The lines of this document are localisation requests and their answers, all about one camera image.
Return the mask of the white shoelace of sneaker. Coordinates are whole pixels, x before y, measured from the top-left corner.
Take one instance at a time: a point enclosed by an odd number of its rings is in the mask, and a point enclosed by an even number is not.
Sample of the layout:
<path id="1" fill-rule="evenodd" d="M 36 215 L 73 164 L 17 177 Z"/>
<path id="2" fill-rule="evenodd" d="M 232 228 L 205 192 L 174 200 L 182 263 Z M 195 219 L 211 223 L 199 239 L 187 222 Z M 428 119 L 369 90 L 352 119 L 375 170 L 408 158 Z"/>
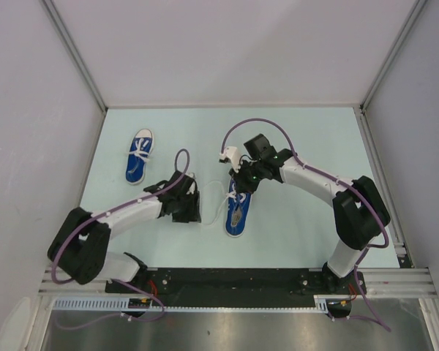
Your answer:
<path id="1" fill-rule="evenodd" d="M 202 215 L 203 227 L 212 227 L 220 219 L 222 212 L 228 210 L 227 194 L 228 187 L 223 182 L 213 180 L 202 188 L 200 200 L 200 214 Z"/>

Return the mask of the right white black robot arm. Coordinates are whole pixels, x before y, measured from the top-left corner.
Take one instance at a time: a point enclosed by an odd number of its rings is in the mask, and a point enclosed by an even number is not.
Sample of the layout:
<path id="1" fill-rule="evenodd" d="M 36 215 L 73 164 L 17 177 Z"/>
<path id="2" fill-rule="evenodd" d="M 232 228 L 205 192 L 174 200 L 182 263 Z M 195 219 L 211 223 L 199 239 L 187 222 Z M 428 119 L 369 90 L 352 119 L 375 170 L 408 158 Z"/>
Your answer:
<path id="1" fill-rule="evenodd" d="M 371 178 L 362 176 L 350 183 L 298 162 L 290 149 L 277 151 L 262 134 L 244 144 L 250 160 L 243 160 L 236 147 L 219 154 L 231 164 L 229 174 L 236 190 L 253 194 L 262 180 L 295 186 L 331 206 L 339 240 L 322 268 L 323 286 L 340 293 L 349 285 L 355 264 L 374 238 L 391 221 L 389 212 Z"/>

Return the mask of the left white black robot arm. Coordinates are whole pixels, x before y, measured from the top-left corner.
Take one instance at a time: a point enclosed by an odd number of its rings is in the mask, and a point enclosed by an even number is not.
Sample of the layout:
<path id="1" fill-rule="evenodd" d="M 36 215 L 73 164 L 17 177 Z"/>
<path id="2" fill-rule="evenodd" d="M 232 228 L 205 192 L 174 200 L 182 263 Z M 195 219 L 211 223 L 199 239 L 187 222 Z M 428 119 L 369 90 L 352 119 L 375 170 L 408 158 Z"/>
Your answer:
<path id="1" fill-rule="evenodd" d="M 110 241 L 164 216 L 177 223 L 198 223 L 199 202 L 195 175 L 177 170 L 169 180 L 146 187 L 139 197 L 111 210 L 72 209 L 47 252 L 53 263 L 52 280 L 80 285 L 95 279 L 118 280 L 131 292 L 141 291 L 147 283 L 146 265 L 129 252 L 110 252 Z"/>

